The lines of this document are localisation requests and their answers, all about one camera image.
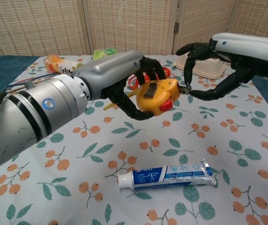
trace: table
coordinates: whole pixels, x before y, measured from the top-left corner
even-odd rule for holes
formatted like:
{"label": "table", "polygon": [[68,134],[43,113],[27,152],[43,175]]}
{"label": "table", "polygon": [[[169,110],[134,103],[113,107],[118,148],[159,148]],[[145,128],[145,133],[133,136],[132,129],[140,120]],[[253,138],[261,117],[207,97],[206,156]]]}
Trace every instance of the table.
{"label": "table", "polygon": [[[183,80],[177,56],[152,57]],[[17,81],[46,73],[39,58]],[[194,77],[193,87],[219,82]],[[8,184],[0,225],[268,225],[268,104],[251,82],[216,101],[182,95],[172,111],[147,121],[104,111],[109,103],[89,102],[86,113],[0,167],[0,187]],[[118,189],[116,171],[203,158],[215,187]]]}

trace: robotic arm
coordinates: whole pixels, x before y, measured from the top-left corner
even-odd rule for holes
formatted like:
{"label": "robotic arm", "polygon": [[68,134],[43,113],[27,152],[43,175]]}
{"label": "robotic arm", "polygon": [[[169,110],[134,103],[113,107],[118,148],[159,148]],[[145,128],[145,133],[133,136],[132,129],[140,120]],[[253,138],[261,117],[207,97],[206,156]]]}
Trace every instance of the robotic arm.
{"label": "robotic arm", "polygon": [[[202,100],[222,98],[254,75],[268,78],[268,38],[216,34],[209,43],[188,44],[177,55],[190,52],[184,68],[188,94],[191,90],[192,69],[196,60],[208,58],[230,62],[235,69],[214,90],[192,90],[190,94]],[[28,147],[81,115],[87,101],[109,98],[129,117],[146,120],[153,112],[142,112],[124,94],[128,77],[135,74],[140,85],[145,83],[143,73],[150,80],[165,79],[157,60],[146,58],[139,51],[119,53],[93,61],[74,70],[72,76],[58,75],[47,81],[29,85],[14,95],[0,94],[0,165]]]}
{"label": "robotic arm", "polygon": [[81,115],[90,100],[109,98],[136,120],[154,116],[152,112],[138,110],[123,92],[132,74],[140,85],[145,83],[143,72],[151,80],[157,80],[156,75],[166,79],[157,60],[131,51],[93,61],[75,70],[72,76],[57,75],[32,85],[2,103],[6,93],[1,93],[0,165]]}
{"label": "robotic arm", "polygon": [[192,69],[197,60],[209,58],[230,62],[236,70],[213,90],[192,90],[190,94],[201,100],[210,101],[224,97],[227,93],[249,82],[255,75],[268,79],[268,37],[257,37],[232,33],[213,35],[209,43],[192,43],[179,49],[176,54],[187,52],[184,80],[187,86],[192,81]]}

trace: wicker room divider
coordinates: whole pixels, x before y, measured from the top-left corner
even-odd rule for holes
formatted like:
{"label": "wicker room divider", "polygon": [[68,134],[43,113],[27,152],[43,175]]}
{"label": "wicker room divider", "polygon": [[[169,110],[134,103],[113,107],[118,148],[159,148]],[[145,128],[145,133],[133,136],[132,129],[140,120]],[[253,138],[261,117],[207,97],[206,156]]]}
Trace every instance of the wicker room divider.
{"label": "wicker room divider", "polygon": [[0,55],[90,54],[81,0],[0,1]]}
{"label": "wicker room divider", "polygon": [[268,37],[268,0],[0,1],[0,55],[172,54],[219,32]]}
{"label": "wicker room divider", "polygon": [[235,5],[229,32],[268,37],[268,0],[240,0]]}

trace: tape measure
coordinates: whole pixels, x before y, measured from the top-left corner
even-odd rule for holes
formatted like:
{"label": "tape measure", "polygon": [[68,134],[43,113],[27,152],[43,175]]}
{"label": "tape measure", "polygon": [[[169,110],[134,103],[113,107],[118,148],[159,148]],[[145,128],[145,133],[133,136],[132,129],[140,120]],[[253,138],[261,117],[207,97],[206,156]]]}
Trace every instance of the tape measure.
{"label": "tape measure", "polygon": [[172,109],[180,95],[177,79],[148,81],[138,90],[136,101],[141,111],[151,111],[159,116]]}

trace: blue wire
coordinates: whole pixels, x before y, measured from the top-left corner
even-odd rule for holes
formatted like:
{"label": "blue wire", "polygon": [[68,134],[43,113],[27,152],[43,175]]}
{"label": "blue wire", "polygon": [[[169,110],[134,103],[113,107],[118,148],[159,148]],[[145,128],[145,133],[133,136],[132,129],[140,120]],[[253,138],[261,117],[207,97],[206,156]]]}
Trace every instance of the blue wire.
{"label": "blue wire", "polygon": [[[37,80],[39,78],[42,78],[42,77],[46,77],[46,76],[50,76],[50,77],[53,77],[53,76],[56,76],[57,74],[46,74],[46,75],[42,75],[42,76],[37,76],[31,80],[27,80],[27,81],[34,81],[34,80]],[[4,90],[6,90],[7,88],[10,88],[10,87],[15,87],[15,86],[21,86],[21,85],[24,85],[23,83],[17,83],[17,84],[10,84],[8,85]]]}

